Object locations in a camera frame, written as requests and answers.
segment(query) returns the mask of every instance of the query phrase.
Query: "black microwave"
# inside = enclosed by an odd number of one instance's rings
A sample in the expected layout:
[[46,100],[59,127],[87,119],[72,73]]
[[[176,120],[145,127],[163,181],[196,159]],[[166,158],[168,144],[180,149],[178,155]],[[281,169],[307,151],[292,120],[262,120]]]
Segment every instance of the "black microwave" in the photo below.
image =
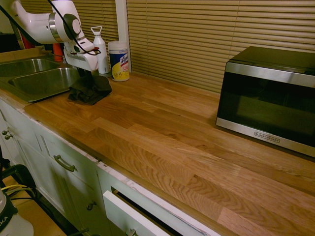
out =
[[315,157],[315,53],[249,47],[230,59],[216,124]]

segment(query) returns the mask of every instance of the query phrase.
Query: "metal drawer pull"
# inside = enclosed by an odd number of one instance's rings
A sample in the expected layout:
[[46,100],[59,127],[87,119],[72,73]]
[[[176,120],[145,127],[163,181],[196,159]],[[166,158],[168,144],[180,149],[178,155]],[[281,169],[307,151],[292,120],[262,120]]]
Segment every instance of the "metal drawer pull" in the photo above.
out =
[[127,236],[138,236],[136,230],[131,230],[129,233],[126,233]]
[[5,138],[6,140],[9,140],[11,137],[13,137],[12,134],[10,134],[10,135],[5,135],[4,138]]
[[94,205],[95,206],[97,205],[96,202],[94,202],[94,201],[92,203],[88,204],[87,205],[87,210],[92,210]]
[[5,138],[6,140],[9,140],[11,137],[13,137],[12,134],[10,134],[9,129],[2,131],[1,134],[2,134],[2,135],[5,135],[4,138]]
[[75,170],[75,166],[66,166],[64,163],[62,163],[59,159],[61,159],[61,156],[58,155],[58,156],[54,156],[54,159],[55,161],[57,161],[57,163],[59,165],[61,165],[62,167],[64,167],[67,171],[71,171],[71,172],[74,172]]
[[6,135],[7,133],[10,133],[9,130],[2,131],[2,135]]

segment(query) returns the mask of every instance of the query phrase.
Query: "container lid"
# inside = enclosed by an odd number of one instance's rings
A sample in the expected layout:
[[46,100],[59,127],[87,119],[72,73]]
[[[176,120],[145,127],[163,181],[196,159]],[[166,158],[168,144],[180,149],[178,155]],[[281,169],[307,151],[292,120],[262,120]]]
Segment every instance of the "container lid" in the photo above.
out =
[[127,43],[125,41],[113,41],[108,43],[108,50],[120,51],[126,49]]
[[102,32],[102,28],[103,28],[103,26],[94,26],[94,27],[91,27],[91,30],[95,36],[100,36],[100,34]]

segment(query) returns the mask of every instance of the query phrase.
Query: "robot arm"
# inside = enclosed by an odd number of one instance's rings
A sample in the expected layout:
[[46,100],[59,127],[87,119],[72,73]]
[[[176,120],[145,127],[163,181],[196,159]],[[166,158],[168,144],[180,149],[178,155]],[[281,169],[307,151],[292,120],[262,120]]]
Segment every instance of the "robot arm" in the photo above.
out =
[[31,14],[25,11],[19,0],[0,0],[0,10],[34,45],[63,42],[65,59],[69,64],[88,71],[96,70],[98,64],[93,51],[95,47],[82,32],[74,3],[71,0],[55,0],[52,4],[68,27],[54,8],[52,13]]

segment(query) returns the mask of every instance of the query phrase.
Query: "wooden countertop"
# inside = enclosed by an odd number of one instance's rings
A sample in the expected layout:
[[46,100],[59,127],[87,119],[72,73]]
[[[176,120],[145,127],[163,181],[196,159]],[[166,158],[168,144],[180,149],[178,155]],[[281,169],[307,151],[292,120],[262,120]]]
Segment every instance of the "wooden countertop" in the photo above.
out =
[[24,109],[223,236],[315,235],[314,162],[217,127],[219,94],[134,73],[110,84],[93,106],[64,93]]

